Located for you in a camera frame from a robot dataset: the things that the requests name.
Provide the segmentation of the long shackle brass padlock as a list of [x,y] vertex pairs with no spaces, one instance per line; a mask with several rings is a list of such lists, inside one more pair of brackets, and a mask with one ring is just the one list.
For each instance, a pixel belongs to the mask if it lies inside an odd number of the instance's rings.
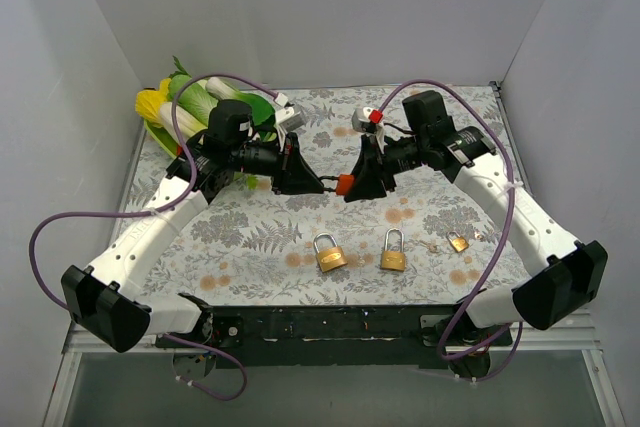
[[390,228],[385,233],[380,268],[393,272],[404,272],[406,269],[404,234],[398,228]]

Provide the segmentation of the small brass padlock shackle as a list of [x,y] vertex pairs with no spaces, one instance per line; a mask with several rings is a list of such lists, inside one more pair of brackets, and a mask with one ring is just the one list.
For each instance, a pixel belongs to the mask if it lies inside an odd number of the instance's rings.
[[319,233],[313,239],[316,262],[322,273],[344,267],[348,260],[343,249],[329,233]]

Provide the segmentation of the large brass padlock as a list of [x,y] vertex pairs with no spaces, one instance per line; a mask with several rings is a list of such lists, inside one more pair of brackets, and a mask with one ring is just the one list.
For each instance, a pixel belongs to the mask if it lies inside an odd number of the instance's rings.
[[446,234],[446,238],[449,241],[451,247],[457,252],[463,252],[469,248],[469,243],[466,238],[461,236],[455,231],[450,231]]

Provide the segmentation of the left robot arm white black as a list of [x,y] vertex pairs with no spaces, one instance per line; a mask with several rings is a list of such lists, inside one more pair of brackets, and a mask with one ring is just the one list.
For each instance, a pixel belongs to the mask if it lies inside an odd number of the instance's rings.
[[72,320],[117,352],[130,350],[147,334],[178,333],[190,346],[205,345],[213,333],[211,320],[203,316],[206,303],[187,294],[140,303],[145,279],[237,173],[270,177],[277,194],[323,193],[322,181],[300,153],[295,131],[304,122],[301,108],[288,103],[275,113],[275,140],[261,142],[248,104],[219,102],[207,128],[187,142],[193,158],[180,155],[170,164],[144,217],[86,267],[65,271],[61,285]]

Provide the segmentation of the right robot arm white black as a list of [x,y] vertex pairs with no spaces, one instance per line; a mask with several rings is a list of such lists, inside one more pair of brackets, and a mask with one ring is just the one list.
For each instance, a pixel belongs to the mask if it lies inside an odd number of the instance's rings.
[[526,322],[546,330],[597,295],[608,254],[597,241],[581,242],[562,228],[508,175],[511,168],[495,143],[478,128],[458,129],[440,93],[430,90],[403,100],[409,131],[397,140],[384,135],[384,116],[358,108],[352,126],[361,150],[342,195],[347,202],[383,198],[396,175],[422,166],[442,173],[496,224],[529,274],[513,286],[482,288],[452,320],[454,336],[475,344],[489,327]]

